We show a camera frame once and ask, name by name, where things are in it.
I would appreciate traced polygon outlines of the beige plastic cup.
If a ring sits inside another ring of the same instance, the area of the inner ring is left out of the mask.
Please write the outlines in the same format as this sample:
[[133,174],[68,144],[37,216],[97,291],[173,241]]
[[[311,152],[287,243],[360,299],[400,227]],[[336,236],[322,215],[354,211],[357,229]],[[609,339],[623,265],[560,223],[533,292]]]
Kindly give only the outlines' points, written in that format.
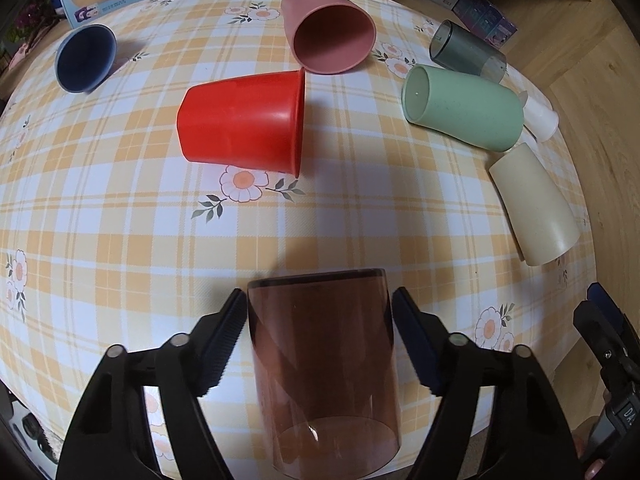
[[518,247],[529,266],[561,257],[579,240],[570,205],[526,143],[489,168]]

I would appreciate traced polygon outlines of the yellow plaid tablecloth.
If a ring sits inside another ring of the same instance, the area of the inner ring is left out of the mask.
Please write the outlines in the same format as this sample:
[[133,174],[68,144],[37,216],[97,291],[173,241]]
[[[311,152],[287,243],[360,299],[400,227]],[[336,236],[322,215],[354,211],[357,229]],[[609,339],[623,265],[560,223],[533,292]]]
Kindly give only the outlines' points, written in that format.
[[230,290],[269,274],[381,268],[482,347],[532,347],[552,372],[596,277],[590,222],[562,136],[530,146],[580,229],[565,255],[518,255],[486,152],[408,124],[400,92],[436,24],[352,0],[378,38],[350,73],[306,78],[298,178],[184,159],[186,90],[295,70],[281,0],[146,0],[107,15],[114,73],[64,91],[55,47],[1,117],[1,378],[65,434],[111,344],[154,348]]

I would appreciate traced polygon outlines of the red plastic cup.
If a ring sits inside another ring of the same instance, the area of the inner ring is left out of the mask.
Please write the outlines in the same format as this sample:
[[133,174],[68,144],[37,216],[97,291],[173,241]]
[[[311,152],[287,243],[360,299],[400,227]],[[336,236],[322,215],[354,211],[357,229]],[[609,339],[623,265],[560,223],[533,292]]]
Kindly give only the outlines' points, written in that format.
[[177,112],[189,162],[297,177],[302,163],[304,70],[234,77],[191,87]]

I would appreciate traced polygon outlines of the purple box on shelf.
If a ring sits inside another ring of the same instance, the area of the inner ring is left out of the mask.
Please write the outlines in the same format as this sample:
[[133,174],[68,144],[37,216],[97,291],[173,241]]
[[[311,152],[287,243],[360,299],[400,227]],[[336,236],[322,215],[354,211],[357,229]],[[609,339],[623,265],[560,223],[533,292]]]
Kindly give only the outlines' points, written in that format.
[[452,12],[473,35],[498,50],[518,31],[488,0],[458,0]]

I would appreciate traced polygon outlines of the brown translucent cup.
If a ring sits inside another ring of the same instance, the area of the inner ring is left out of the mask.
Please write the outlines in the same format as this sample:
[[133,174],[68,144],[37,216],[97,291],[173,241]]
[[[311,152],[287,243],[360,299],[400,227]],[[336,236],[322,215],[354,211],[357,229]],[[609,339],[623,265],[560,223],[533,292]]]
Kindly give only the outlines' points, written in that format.
[[359,269],[250,282],[248,324],[272,466],[360,479],[400,448],[386,275]]

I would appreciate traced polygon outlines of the pink plastic cup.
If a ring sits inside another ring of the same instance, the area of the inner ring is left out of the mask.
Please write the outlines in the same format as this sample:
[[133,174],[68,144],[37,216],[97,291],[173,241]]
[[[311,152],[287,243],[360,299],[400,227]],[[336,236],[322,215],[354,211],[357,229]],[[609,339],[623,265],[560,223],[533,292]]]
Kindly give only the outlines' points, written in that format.
[[374,47],[374,21],[350,0],[281,0],[281,14],[288,45],[307,72],[346,73]]

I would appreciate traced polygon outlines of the blue plastic cup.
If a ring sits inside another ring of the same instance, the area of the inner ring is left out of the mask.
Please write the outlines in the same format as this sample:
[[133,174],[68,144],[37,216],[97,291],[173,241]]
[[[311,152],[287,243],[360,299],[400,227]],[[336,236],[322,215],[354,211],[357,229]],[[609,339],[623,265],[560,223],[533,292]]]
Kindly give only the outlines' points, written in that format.
[[56,51],[56,80],[66,92],[89,93],[107,77],[116,53],[117,40],[107,26],[90,24],[78,28]]

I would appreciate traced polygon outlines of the small white cup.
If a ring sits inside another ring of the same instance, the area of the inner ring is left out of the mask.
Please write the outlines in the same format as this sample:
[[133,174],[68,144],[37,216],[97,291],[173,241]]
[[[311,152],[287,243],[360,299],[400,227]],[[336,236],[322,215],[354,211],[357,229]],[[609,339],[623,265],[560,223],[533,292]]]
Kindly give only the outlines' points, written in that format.
[[535,99],[528,91],[522,91],[518,98],[522,104],[524,126],[538,142],[549,141],[559,127],[558,113]]

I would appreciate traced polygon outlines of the dark teal translucent cup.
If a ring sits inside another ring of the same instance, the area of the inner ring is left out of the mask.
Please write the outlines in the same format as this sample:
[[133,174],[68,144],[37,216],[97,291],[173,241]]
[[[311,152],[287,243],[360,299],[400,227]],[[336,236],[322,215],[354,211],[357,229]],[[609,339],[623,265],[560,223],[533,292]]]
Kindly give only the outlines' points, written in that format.
[[445,20],[440,23],[430,44],[430,57],[447,70],[480,76],[500,84],[506,74],[506,57],[472,32]]

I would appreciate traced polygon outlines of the light green plastic cup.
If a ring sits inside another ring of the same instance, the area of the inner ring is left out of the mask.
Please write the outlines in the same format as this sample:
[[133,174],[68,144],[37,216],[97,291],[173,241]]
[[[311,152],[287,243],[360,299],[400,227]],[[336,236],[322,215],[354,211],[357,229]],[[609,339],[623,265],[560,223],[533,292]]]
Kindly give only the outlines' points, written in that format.
[[524,126],[523,107],[512,90],[428,65],[409,70],[401,106],[410,124],[491,152],[513,148]]

